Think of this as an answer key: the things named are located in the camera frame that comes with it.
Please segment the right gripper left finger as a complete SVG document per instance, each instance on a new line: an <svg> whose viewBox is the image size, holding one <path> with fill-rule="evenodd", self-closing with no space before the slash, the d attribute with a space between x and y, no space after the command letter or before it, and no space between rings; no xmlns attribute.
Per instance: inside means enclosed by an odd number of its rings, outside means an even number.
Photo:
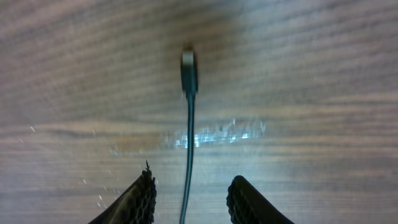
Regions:
<svg viewBox="0 0 398 224"><path fill-rule="evenodd" d="M89 224L152 224L156 205L155 178L150 166Z"/></svg>

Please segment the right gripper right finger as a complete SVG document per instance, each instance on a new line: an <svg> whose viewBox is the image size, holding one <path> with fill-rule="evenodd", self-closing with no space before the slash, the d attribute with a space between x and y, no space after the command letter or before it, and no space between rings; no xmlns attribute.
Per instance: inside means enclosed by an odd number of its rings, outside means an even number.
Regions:
<svg viewBox="0 0 398 224"><path fill-rule="evenodd" d="M228 187L226 204L233 224L294 224L241 175Z"/></svg>

